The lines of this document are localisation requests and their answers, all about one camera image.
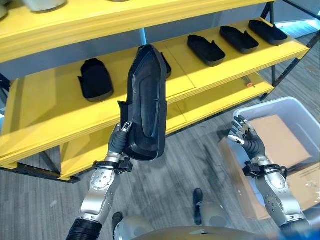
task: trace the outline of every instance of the metal shelf frame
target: metal shelf frame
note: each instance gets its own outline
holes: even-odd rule
[[[309,11],[308,9],[305,9],[304,7],[295,4],[295,3],[291,2],[290,0],[282,0],[282,1],[295,7],[296,9],[312,16],[313,18],[320,20],[320,16],[314,14],[313,12]],[[274,24],[275,23],[275,14],[274,14],[274,2],[273,1],[266,3],[265,8],[261,14],[261,18],[266,19],[268,15],[270,17],[270,22],[272,24]],[[142,33],[141,36],[143,36],[144,29],[142,28],[140,31]],[[320,31],[318,31],[315,34],[315,36],[309,41],[309,43],[306,46],[308,48],[312,49],[318,41],[320,41]],[[141,43],[146,44],[146,39],[144,37],[141,37]],[[301,59],[295,58],[293,60],[293,62],[285,69],[285,71],[278,78],[276,78],[276,66],[273,65],[271,67],[272,86],[274,88],[277,87],[307,54],[305,54]],[[7,98],[8,98],[7,92],[9,92],[9,91],[10,91],[10,81],[0,73],[0,99],[4,102],[4,104],[6,104],[6,102],[7,102]],[[260,100],[261,101],[265,100],[269,94],[271,94],[271,92],[265,93],[264,95],[262,95],[260,97]],[[8,171],[11,173],[16,173],[16,174],[21,174],[21,175],[32,176],[32,177],[36,177],[36,178],[71,183],[71,184],[77,183],[80,180],[80,178],[76,177],[76,176],[70,176],[68,180],[59,179],[61,177],[61,173],[59,172],[58,168],[53,163],[53,161],[50,159],[49,155],[45,151],[43,151],[43,152],[40,152],[40,156],[43,159],[43,161],[46,163],[46,165],[50,168],[50,170],[22,164],[20,162],[18,162],[16,164],[16,167],[14,166],[15,168],[13,168],[13,169],[4,168],[5,166],[3,166],[3,167],[0,167],[0,170]]]

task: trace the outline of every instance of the yellow shelf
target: yellow shelf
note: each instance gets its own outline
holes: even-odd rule
[[[171,65],[166,81],[168,102],[194,88],[162,43],[155,47]],[[118,101],[127,98],[127,79],[137,48],[98,57],[114,88],[108,100],[92,103],[83,96],[78,76],[84,61],[16,80],[9,93],[0,137],[0,164],[7,165],[78,137],[113,126],[120,120]]]
[[[247,88],[243,79],[237,79],[169,105],[166,133],[175,132],[273,89],[257,73],[248,77],[254,87]],[[61,178],[67,180],[68,177],[91,168],[95,161],[103,161],[112,130],[113,127],[109,127],[61,145]]]
[[[244,30],[247,24],[248,21],[243,21],[233,26]],[[309,50],[290,37],[284,44],[272,46],[249,31],[259,47],[253,53],[241,54],[228,45],[218,31],[219,28],[213,28],[196,33],[209,41],[215,40],[226,52],[224,62],[215,67],[207,67],[191,52],[187,36],[154,44],[172,67],[172,75],[166,81],[169,104],[290,58],[300,58]],[[84,61],[16,80],[6,105],[0,165],[7,166],[118,123],[118,101],[126,100],[128,72],[136,53],[137,48],[131,48],[98,57],[110,72],[114,88],[113,96],[99,103],[88,102],[82,96],[77,76]]]
[[[267,0],[68,0],[60,9],[31,13],[14,2],[0,20],[0,63],[91,39],[124,33]]]
[[[190,125],[264,93],[270,93],[274,88],[258,73],[250,74],[248,77],[253,87],[247,87],[245,81],[240,78],[176,104]]]
[[[179,36],[163,42],[195,86],[195,89],[176,95],[176,100],[184,99],[186,96],[189,97],[203,92],[204,90],[212,89],[286,60],[302,58],[309,50],[308,47],[290,36],[287,41],[280,46],[270,45],[251,31],[248,27],[248,23],[249,20],[245,20],[230,24],[230,26],[237,28],[241,32],[247,30],[248,33],[258,41],[259,46],[257,50],[250,54],[242,54],[230,46],[230,44],[220,35],[220,27],[192,33],[206,38],[209,42],[214,40],[214,42],[225,52],[226,57],[223,63],[215,67],[207,67],[190,50],[187,41],[188,35],[191,34]]]
[[[178,106],[168,106],[166,133],[186,123]],[[108,152],[108,142],[114,126],[96,131],[60,146],[61,179],[80,173],[92,167],[95,161],[103,161]]]

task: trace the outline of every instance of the silver metal joint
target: silver metal joint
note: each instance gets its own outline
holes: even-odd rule
[[[259,166],[265,166],[272,164],[271,161],[266,156],[256,156],[251,159],[253,164],[258,164]]]
[[[109,152],[108,155],[105,157],[105,162],[113,162],[113,163],[119,163],[123,156],[116,152]]]

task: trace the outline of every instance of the gray plastic bin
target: gray plastic bin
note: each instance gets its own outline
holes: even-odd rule
[[[241,108],[233,114],[233,116],[238,115],[242,115],[249,121],[278,115],[312,156],[306,163],[318,162],[320,160],[320,124],[297,99],[293,97],[282,97],[277,100]],[[245,167],[245,162],[250,160],[245,150],[229,139],[228,144],[234,152],[240,166]],[[260,204],[264,206],[263,197],[256,187],[255,180],[251,177],[248,177],[248,179]]]

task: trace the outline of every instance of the metal bracket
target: metal bracket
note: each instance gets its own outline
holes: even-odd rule
[[[299,9],[300,11],[314,17],[315,19],[318,19],[320,20],[320,16],[319,15],[316,15],[314,14],[313,12],[305,9],[304,7],[302,6],[299,6],[289,0],[282,0],[284,1],[285,3]],[[274,2],[268,2],[265,7],[264,7],[264,10],[262,12],[262,15],[261,15],[261,18],[263,19],[266,19],[268,13],[270,12],[270,22],[272,24],[275,24],[275,14],[274,14],[274,5],[273,5]],[[315,36],[309,41],[309,43],[306,45],[308,48],[312,49],[316,43],[320,41],[320,31],[318,31]],[[272,70],[272,86],[273,87],[277,87],[285,78],[286,76],[288,76],[288,74],[298,65],[298,63],[300,63],[300,61],[308,54],[308,52],[301,58],[301,59],[298,59],[298,58],[295,58],[293,60],[293,62],[284,70],[284,72],[276,79],[276,66],[273,65],[271,67],[271,70]],[[265,100],[267,97],[268,97],[268,93],[265,93],[263,94],[261,97],[260,97],[260,101],[263,101]]]
[[[59,179],[61,175],[56,172],[26,165],[20,162],[17,163],[17,168],[7,169],[7,168],[0,167],[0,170],[16,173],[16,174],[27,175],[27,176],[36,177],[36,178],[41,178],[41,179],[53,180],[57,182],[70,183],[70,184],[74,184],[80,181],[79,178],[75,176],[71,176],[70,180],[68,181],[61,180]]]

